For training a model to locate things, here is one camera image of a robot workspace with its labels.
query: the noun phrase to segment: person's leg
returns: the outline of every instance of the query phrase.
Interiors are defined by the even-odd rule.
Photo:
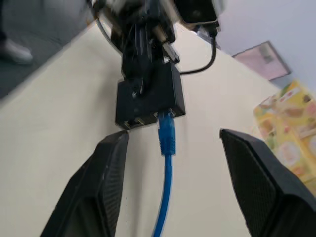
[[[0,58],[16,63],[31,63],[31,52],[6,37],[3,30],[3,2],[0,0]]]

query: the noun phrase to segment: white wall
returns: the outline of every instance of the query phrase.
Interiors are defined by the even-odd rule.
[[[234,55],[270,40],[292,70],[274,83],[283,86],[299,78],[316,92],[315,9],[313,0],[227,0],[218,43]]]

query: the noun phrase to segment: dark pants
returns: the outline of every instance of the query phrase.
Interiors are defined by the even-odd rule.
[[[6,39],[6,35],[3,31],[2,8],[3,8],[3,0],[0,0],[0,41],[4,41]]]

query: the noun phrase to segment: colorful box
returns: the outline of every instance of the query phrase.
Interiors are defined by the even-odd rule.
[[[254,109],[259,130],[278,160],[316,196],[316,101],[294,81]]]

